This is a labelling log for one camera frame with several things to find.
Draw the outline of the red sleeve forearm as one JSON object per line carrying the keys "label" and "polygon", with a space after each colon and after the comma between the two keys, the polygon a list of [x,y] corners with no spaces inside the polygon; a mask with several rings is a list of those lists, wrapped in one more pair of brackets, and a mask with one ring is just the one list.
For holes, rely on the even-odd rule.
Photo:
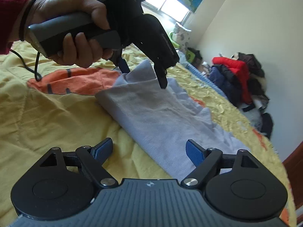
{"label": "red sleeve forearm", "polygon": [[10,33],[17,18],[29,0],[1,0],[1,54],[7,54],[12,43]]}

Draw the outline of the person's left hand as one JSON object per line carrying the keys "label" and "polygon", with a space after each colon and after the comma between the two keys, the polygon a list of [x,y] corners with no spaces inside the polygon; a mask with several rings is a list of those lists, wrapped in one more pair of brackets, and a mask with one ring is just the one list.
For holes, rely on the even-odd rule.
{"label": "person's left hand", "polygon": [[[106,6],[96,0],[36,0],[26,17],[24,27],[39,24],[60,15],[82,11],[91,16],[92,21],[101,29],[110,29],[106,18]],[[78,33],[75,38],[67,34],[63,39],[63,52],[50,57],[57,64],[77,65],[88,68],[99,59],[109,59],[112,50],[103,50],[96,40],[87,40],[84,33]]]}

